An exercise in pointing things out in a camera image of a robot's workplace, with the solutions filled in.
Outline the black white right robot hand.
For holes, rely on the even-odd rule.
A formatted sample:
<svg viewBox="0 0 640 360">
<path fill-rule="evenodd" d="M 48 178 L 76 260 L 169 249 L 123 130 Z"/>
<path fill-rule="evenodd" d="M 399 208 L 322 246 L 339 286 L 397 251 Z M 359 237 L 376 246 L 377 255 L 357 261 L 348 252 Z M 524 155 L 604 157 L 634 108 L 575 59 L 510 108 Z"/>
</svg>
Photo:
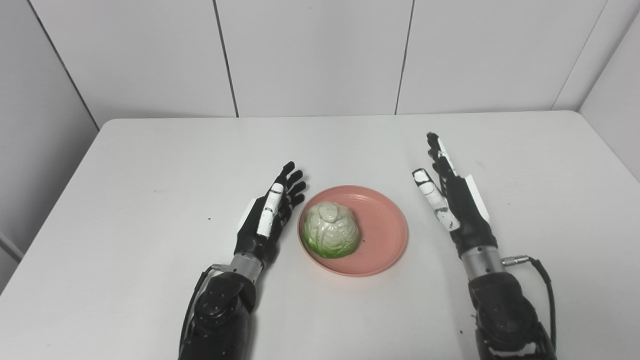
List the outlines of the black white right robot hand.
<svg viewBox="0 0 640 360">
<path fill-rule="evenodd" d="M 473 176 L 462 177 L 457 173 L 437 133 L 428 132 L 426 139 L 439 186 L 424 168 L 413 171 L 413 180 L 439 223 L 449 232 L 458 256 L 474 248 L 498 248 L 498 240 L 490 227 L 489 212 Z"/>
</svg>

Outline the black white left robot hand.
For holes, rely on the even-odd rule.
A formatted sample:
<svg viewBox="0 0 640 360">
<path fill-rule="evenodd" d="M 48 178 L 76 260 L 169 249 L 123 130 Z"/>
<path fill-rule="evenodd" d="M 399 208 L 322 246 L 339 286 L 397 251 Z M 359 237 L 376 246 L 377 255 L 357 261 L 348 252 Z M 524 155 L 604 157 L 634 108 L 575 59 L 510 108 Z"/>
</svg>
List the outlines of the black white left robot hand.
<svg viewBox="0 0 640 360">
<path fill-rule="evenodd" d="M 294 209 L 304 202 L 307 183 L 294 161 L 287 162 L 263 196 L 255 199 L 237 233 L 234 254 L 252 255 L 265 267 L 278 256 L 278 241 Z"/>
</svg>

